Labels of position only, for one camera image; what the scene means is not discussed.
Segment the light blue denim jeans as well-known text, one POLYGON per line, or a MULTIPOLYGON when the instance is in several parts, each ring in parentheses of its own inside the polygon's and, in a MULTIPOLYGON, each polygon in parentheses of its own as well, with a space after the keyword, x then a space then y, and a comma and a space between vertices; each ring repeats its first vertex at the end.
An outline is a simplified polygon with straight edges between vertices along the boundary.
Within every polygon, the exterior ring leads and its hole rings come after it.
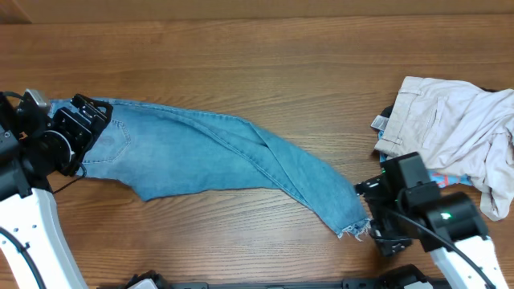
POLYGON ((223 189, 281 189, 338 237, 369 229, 353 184, 293 143, 238 116, 110 99, 112 120, 83 160, 144 201, 223 189))

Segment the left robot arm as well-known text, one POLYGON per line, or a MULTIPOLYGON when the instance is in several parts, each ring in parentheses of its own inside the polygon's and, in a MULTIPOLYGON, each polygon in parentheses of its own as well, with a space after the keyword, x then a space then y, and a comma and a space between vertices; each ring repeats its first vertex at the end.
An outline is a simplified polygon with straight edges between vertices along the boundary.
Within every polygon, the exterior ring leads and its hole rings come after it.
POLYGON ((112 105, 77 94, 51 109, 40 91, 1 94, 1 251, 20 288, 85 288, 60 225, 53 172, 78 181, 112 105))

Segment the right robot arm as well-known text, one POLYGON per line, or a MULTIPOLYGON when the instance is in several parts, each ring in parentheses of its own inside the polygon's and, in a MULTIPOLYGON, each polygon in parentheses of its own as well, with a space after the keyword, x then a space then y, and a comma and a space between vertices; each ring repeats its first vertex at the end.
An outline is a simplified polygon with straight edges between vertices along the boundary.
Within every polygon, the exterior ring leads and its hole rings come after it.
POLYGON ((355 190, 372 214, 370 235, 381 255, 392 257, 418 240, 443 273, 434 279, 410 264, 381 275, 372 281, 373 287, 507 287, 475 203, 463 192, 443 196, 418 153, 383 162, 381 174, 355 190))

